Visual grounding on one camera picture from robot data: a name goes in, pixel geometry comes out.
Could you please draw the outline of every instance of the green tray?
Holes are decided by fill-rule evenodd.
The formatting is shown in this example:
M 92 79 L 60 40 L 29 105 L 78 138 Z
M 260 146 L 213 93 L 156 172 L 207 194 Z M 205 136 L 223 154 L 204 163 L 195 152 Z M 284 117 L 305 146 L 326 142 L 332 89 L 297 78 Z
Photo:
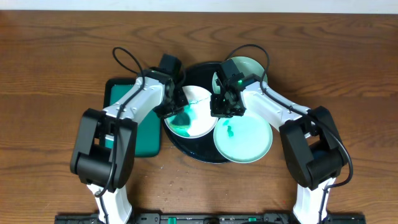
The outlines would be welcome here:
M 105 86 L 104 108 L 122 98 L 135 83 L 134 78 L 112 78 Z M 105 139 L 105 147 L 112 148 L 113 141 Z M 160 150 L 160 118 L 151 111 L 138 126 L 136 157 L 153 157 Z

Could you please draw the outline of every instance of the green liquid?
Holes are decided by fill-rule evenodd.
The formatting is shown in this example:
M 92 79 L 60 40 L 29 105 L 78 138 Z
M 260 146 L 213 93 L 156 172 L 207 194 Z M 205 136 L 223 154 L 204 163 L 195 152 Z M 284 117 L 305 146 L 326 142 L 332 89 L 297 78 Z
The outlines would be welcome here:
M 229 125 L 228 125 L 227 132 L 228 132 L 228 136 L 229 136 L 230 138 L 234 136 L 234 132 L 232 131 L 232 127 L 229 126 Z
M 169 119 L 169 126 L 178 134 L 184 137 L 189 137 L 187 130 L 191 128 L 192 120 L 196 119 L 197 116 L 193 109 L 191 109 L 191 104 L 196 104 L 198 101 L 191 101 L 187 106 L 184 106 L 184 112 L 177 115 L 171 116 Z

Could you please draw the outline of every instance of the plate with green liquid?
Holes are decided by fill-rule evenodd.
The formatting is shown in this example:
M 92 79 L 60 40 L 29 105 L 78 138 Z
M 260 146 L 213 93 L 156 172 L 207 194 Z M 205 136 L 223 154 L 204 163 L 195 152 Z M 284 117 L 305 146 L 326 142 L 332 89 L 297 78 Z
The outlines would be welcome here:
M 238 163 L 261 159 L 272 144 L 269 123 L 258 114 L 246 110 L 243 116 L 221 118 L 213 133 L 217 150 L 225 158 Z
M 210 115 L 211 93 L 199 86 L 184 86 L 182 89 L 189 104 L 184 107 L 184 112 L 165 119 L 165 124 L 180 137 L 200 138 L 208 134 L 218 121 Z

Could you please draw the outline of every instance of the wooden table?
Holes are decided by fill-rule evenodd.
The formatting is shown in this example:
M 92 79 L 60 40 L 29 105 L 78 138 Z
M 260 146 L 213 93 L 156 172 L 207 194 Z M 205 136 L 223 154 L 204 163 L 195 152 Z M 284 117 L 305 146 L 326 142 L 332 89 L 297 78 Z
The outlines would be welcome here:
M 0 12 L 0 223 L 98 209 L 69 162 L 82 112 L 102 108 L 108 79 L 133 75 L 114 46 L 148 67 L 163 53 L 186 66 L 222 60 L 246 43 L 269 51 L 273 89 L 335 119 L 354 178 L 331 191 L 328 209 L 397 223 L 397 16 L 50 11 Z M 136 159 L 127 184 L 136 208 L 164 213 L 291 210 L 296 188 L 276 131 L 268 154 L 246 165 L 195 161 L 163 133 L 160 154 Z

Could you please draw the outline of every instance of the black cable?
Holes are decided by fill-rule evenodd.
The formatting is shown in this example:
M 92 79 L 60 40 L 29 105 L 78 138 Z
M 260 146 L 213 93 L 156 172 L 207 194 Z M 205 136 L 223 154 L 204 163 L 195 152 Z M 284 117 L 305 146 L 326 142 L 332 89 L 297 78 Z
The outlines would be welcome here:
M 104 200 L 102 197 L 99 198 L 99 203 L 101 204 L 101 209 L 104 212 L 105 224 L 109 224 L 108 213 L 106 212 Z
M 245 44 L 245 45 L 242 45 L 242 46 L 240 46 L 240 47 L 234 49 L 234 50 L 227 56 L 226 60 L 229 59 L 237 50 L 239 50 L 239 49 L 241 49 L 241 48 L 243 48 L 243 47 L 256 47 L 256 48 L 262 50 L 262 51 L 266 54 L 266 56 L 267 56 L 267 66 L 266 66 L 266 68 L 264 69 L 264 72 L 262 73 L 261 82 L 260 82 L 260 88 L 261 88 L 261 91 L 263 92 L 263 94 L 267 95 L 270 99 L 274 100 L 274 101 L 277 102 L 278 104 L 280 104 L 280 105 L 282 105 L 283 107 L 287 108 L 289 111 L 293 111 L 293 112 L 295 112 L 295 113 L 297 113 L 297 114 L 299 114 L 299 115 L 301 115 L 301 116 L 303 116 L 303 117 L 306 117 L 306 118 L 309 119 L 311 122 L 313 122 L 316 126 L 318 126 L 319 128 L 321 128 L 322 130 L 328 132 L 328 133 L 332 136 L 332 138 L 339 144 L 339 147 L 342 148 L 343 153 L 345 154 L 345 156 L 346 156 L 346 158 L 347 158 L 347 160 L 348 160 L 349 174 L 348 174 L 347 179 L 344 180 L 344 181 L 342 181 L 342 182 L 340 182 L 340 183 L 338 183 L 338 184 L 327 185 L 327 186 L 325 186 L 325 188 L 323 189 L 322 202 L 321 202 L 321 205 L 320 205 L 319 219 L 318 219 L 318 224 L 321 224 L 321 223 L 322 223 L 322 210 L 323 210 L 323 204 L 325 203 L 326 194 L 328 193 L 328 189 L 331 189 L 331 188 L 333 188 L 333 187 L 341 187 L 341 186 L 343 186 L 343 185 L 348 184 L 348 183 L 351 181 L 351 179 L 353 178 L 353 174 L 354 174 L 353 161 L 351 160 L 351 157 L 350 157 L 349 154 L 348 154 L 347 148 L 344 147 L 344 145 L 343 145 L 343 143 L 341 142 L 341 140 L 339 140 L 339 139 L 337 138 L 337 135 L 335 135 L 335 134 L 333 133 L 333 131 L 332 131 L 327 125 L 325 125 L 325 124 L 324 124 L 323 122 L 321 122 L 321 121 L 317 121 L 317 120 L 313 119 L 311 116 L 309 116 L 309 115 L 307 115 L 307 114 L 305 114 L 305 113 L 303 113 L 303 112 L 301 112 L 301 111 L 299 111 L 299 110 L 296 110 L 295 108 L 293 108 L 292 105 L 290 105 L 290 106 L 289 106 L 289 105 L 286 105 L 285 103 L 283 103 L 283 102 L 281 102 L 280 100 L 274 98 L 271 94 L 269 94 L 269 93 L 267 92 L 267 90 L 266 90 L 266 89 L 264 88 L 264 86 L 262 85 L 262 82 L 264 81 L 264 78 L 265 78 L 265 76 L 266 76 L 266 73 L 267 73 L 268 68 L 269 68 L 269 63 L 270 63 L 270 59 L 269 59 L 268 52 L 267 52 L 265 49 L 263 49 L 262 47 L 260 47 L 260 46 L 258 46 L 258 45 L 256 45 L 256 44 Z
M 115 52 L 116 52 L 117 49 L 124 51 L 124 52 L 125 52 L 126 54 L 128 54 L 132 59 L 134 59 L 134 61 L 137 63 L 137 65 L 138 65 L 138 67 L 139 67 L 140 72 L 142 71 L 141 65 L 138 63 L 138 60 L 135 58 L 135 56 L 133 56 L 132 53 L 130 53 L 128 50 L 126 50 L 126 49 L 124 49 L 124 48 L 122 48 L 122 47 L 115 47 L 115 48 L 112 50 L 113 58 L 117 61 L 117 63 L 119 63 L 119 64 L 120 64 L 123 68 L 125 68 L 126 70 L 129 70 L 130 72 L 137 74 L 136 71 L 134 71 L 133 69 L 131 69 L 131 68 L 127 67 L 127 66 L 125 66 L 125 65 L 117 58 L 117 56 L 116 56 L 116 54 L 115 54 Z

